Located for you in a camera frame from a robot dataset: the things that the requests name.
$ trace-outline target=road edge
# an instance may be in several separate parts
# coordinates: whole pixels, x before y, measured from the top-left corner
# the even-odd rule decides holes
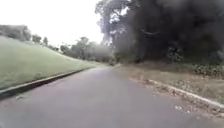
[[[148,82],[156,84],[156,85],[159,85],[159,86],[162,86],[162,87],[165,87],[168,91],[171,91],[172,93],[177,93],[177,94],[179,94],[181,96],[184,96],[184,97],[186,97],[188,99],[192,99],[193,98],[197,102],[200,102],[200,103],[206,105],[207,108],[218,109],[221,113],[224,112],[224,104],[221,104],[219,102],[212,101],[210,99],[201,97],[199,95],[196,95],[196,94],[193,94],[193,93],[190,93],[190,92],[187,92],[187,91],[184,91],[182,89],[173,87],[173,86],[168,85],[168,84],[163,84],[163,83],[155,81],[155,80],[148,79]]]
[[[59,75],[47,77],[47,78],[44,78],[44,79],[40,79],[40,80],[36,80],[36,81],[33,81],[33,82],[29,82],[29,83],[25,83],[25,84],[21,84],[21,85],[17,85],[17,86],[9,87],[7,89],[0,90],[0,101],[2,101],[4,99],[7,99],[7,98],[10,98],[10,97],[13,97],[17,94],[35,89],[37,87],[43,86],[43,85],[48,84],[50,82],[56,81],[58,79],[61,79],[61,78],[64,78],[64,77],[67,77],[67,76],[85,71],[85,70],[88,70],[88,69],[91,69],[91,68],[85,68],[85,69],[80,69],[80,70],[77,70],[77,71],[62,73],[62,74],[59,74]]]

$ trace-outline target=green lawn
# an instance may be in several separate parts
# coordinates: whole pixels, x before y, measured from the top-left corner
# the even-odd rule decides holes
[[[43,46],[0,37],[0,89],[95,65]]]

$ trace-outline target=road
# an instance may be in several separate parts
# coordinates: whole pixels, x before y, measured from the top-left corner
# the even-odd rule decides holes
[[[0,102],[0,128],[221,128],[181,103],[97,68]]]

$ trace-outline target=overcast sky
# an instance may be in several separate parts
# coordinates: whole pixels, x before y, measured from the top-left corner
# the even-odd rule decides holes
[[[72,43],[81,36],[100,42],[95,4],[99,0],[0,0],[0,24],[24,24],[52,44]]]

